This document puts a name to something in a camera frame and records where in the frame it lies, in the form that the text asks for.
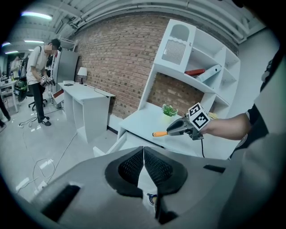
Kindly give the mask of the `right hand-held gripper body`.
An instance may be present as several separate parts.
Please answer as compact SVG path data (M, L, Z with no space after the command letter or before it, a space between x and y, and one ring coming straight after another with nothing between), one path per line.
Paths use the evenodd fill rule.
M210 117L199 102L188 109L186 120L191 139L203 139L201 130L210 122Z

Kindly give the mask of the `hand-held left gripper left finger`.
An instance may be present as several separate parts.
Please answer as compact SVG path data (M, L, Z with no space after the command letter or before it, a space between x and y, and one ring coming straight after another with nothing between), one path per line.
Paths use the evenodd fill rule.
M85 160L60 175L32 205L58 226L153 226L138 188L143 147Z

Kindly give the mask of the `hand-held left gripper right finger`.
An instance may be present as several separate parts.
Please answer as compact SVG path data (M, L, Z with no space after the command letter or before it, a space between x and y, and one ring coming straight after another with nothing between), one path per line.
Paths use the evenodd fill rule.
M144 147L145 168L157 188L156 219L165 224L195 207L218 185L227 197L241 168L241 155L220 160Z

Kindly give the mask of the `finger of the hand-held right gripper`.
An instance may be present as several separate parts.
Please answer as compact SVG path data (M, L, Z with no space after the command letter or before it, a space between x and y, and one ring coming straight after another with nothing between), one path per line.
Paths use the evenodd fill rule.
M169 136L180 136L184 133L190 133L189 123L186 118L179 118L172 122L166 129Z

